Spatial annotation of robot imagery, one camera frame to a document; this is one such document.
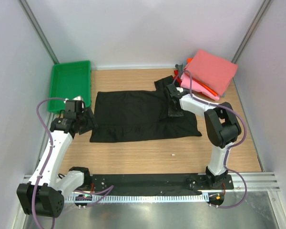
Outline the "black t shirt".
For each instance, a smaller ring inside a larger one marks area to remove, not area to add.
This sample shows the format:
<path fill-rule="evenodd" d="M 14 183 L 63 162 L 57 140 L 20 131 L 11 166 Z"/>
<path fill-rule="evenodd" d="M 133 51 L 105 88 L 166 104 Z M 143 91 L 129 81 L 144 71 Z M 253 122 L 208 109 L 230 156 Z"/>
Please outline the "black t shirt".
<path fill-rule="evenodd" d="M 201 136 L 195 114 L 168 115 L 164 88 L 173 76 L 154 82 L 154 91 L 98 92 L 94 116 L 98 127 L 91 143 L 117 143 Z"/>

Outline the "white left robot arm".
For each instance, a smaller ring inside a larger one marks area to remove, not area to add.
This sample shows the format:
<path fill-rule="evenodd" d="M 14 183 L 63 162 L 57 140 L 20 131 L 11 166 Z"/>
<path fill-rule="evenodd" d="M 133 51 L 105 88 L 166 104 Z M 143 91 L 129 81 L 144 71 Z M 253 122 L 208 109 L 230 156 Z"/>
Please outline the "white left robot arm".
<path fill-rule="evenodd" d="M 59 178 L 59 169 L 71 142 L 76 135 L 90 132 L 97 127 L 93 112 L 80 96 L 64 99 L 62 117 L 55 118 L 45 127 L 49 136 L 45 151 L 27 183 L 19 184 L 17 196 L 26 215 L 57 218 L 64 200 L 76 189 L 86 191 L 92 179 L 86 167 L 72 167 Z"/>

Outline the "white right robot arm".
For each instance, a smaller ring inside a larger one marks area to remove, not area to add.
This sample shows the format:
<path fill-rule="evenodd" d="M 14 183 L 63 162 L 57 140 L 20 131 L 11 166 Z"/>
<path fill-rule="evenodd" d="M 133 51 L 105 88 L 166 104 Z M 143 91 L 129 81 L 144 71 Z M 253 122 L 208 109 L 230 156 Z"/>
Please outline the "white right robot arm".
<path fill-rule="evenodd" d="M 242 132 L 231 105 L 211 103 L 174 84 L 166 86 L 164 94 L 168 99 L 170 117 L 181 117 L 187 111 L 204 118 L 207 136 L 212 144 L 211 159 L 205 170 L 205 183 L 211 189 L 220 187 L 227 179 L 230 148 Z"/>

